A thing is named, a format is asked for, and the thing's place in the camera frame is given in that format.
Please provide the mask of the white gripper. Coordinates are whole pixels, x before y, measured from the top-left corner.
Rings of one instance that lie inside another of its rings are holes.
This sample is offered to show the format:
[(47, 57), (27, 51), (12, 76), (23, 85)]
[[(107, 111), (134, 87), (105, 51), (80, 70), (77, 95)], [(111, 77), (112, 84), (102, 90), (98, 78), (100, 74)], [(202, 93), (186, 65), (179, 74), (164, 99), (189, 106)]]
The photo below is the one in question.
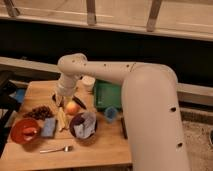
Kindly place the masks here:
[(62, 97), (66, 96), (64, 103), (68, 104), (72, 101), (72, 95), (75, 93), (76, 84), (79, 80), (78, 76), (67, 76), (67, 75), (61, 75), (59, 80), (56, 84), (56, 93), (54, 95), (55, 97), (55, 103), (57, 106), (61, 106)]

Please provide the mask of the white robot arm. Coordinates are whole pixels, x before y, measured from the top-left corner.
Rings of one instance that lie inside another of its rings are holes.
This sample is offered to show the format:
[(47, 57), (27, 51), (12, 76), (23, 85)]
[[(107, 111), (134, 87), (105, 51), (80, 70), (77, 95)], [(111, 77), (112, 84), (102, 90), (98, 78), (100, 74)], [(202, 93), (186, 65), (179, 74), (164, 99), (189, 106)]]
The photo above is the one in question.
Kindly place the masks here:
[(122, 86), (122, 108), (133, 171), (191, 171), (174, 71), (161, 64), (89, 61), (81, 54), (59, 59), (56, 92), (71, 96), (77, 80), (91, 76)]

